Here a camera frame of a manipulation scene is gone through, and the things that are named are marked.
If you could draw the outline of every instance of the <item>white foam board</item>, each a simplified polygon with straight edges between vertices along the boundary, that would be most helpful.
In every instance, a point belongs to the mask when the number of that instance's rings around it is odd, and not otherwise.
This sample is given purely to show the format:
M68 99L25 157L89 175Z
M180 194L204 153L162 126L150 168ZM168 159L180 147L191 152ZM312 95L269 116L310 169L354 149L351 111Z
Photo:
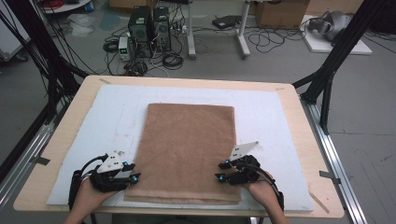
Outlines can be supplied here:
M233 106L236 144L260 142L260 146L249 154L258 159L262 169L276 178L278 188L285 195L285 211L313 211L301 164L276 92L122 85L104 85L99 90L64 159L48 204L67 204L73 172L90 159L118 150L125 152L126 161L134 161L147 106L151 103ZM104 206L262 210L244 189L240 204L226 206L125 202L123 195L124 190L106 201Z

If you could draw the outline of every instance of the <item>brown towel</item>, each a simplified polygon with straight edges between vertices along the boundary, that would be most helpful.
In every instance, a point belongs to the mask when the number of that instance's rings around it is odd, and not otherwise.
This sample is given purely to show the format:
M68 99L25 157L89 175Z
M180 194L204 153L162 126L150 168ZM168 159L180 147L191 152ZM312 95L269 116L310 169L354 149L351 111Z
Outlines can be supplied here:
M235 145L233 107L148 105L135 157L139 183L126 201L149 203L239 203L240 187L220 184L218 164Z

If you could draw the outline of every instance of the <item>human hand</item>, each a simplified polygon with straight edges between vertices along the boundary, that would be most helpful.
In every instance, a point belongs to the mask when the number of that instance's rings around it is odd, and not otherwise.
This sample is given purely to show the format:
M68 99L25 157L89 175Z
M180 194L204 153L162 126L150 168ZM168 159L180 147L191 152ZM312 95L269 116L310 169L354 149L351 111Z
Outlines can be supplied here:
M103 193L95 189L89 178L82 181L78 189L72 211L64 224L80 224L86 216L93 213L100 205L117 191Z
M273 179L273 177L268 172L265 173L267 173L271 179ZM268 216L271 219L271 223L288 223L285 214L283 213L277 201L276 193L274 192L273 187L267 181L259 179L254 183L243 184L242 187L247 189L253 199L265 208L265 211L268 213Z

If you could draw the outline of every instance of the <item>gray floor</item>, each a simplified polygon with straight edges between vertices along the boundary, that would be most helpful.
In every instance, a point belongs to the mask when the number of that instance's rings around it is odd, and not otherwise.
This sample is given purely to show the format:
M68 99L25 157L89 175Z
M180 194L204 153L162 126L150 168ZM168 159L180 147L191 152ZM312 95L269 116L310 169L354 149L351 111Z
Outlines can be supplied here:
M100 24L107 13L104 4L89 14L96 21L94 33L87 37L66 35L68 43L93 71L106 69L105 52L102 50L104 39L127 23L127 20L121 19L120 24L105 31ZM60 18L66 17L66 13L60 15ZM211 19L203 18L195 24L211 27L210 21ZM328 56L326 53L311 53L303 40L287 40L283 46L265 54L248 43L251 56L242 60L234 34L229 33L228 36L213 32L197 35L196 61L187 57L184 46L181 55L185 57L185 62L180 69L166 70L168 74L153 69L146 76L292 83L318 70ZM396 50L394 41L373 39ZM393 103L396 95L396 56L367 39L363 38L363 41L373 54L350 55L338 70L332 88L329 131L367 221L396 223L396 180L392 177L396 171L396 106ZM82 63L78 62L78 65L88 71ZM116 56L111 70L122 72L122 66L123 63ZM12 61L2 64L0 92L0 162L3 162L47 99L44 85L32 60L27 63ZM62 222L65 213L15 211L12 204L20 187L21 185L1 211L0 223ZM102 215L99 220L100 223L109 223L110 216ZM330 220L291 218L290 223L349 221L345 216Z

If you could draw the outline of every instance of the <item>wooden table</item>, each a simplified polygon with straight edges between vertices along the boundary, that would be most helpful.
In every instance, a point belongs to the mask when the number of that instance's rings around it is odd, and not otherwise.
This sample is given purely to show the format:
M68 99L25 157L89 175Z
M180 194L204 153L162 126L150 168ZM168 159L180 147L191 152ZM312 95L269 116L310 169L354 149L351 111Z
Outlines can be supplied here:
M68 149L72 146L78 128L91 108L92 102L102 85L122 84L136 86L184 87L232 89L247 91L277 92L289 124L290 133L302 165L309 193L313 199L314 211L311 213L287 213L287 217L342 217L343 206L329 178L319 176L319 171L328 171L318 148L315 136L310 128L296 90L290 84L240 82L200 79L175 79L155 77L108 77L89 76L82 83L72 104L67 109L56 132L41 155L49 159L47 166L38 164L23 186L14 208L19 211L68 211L67 206L47 205L52 187L61 168ZM266 217L263 211L228 211L208 209L162 209L102 207L103 213L135 213L166 215L201 216L248 216Z

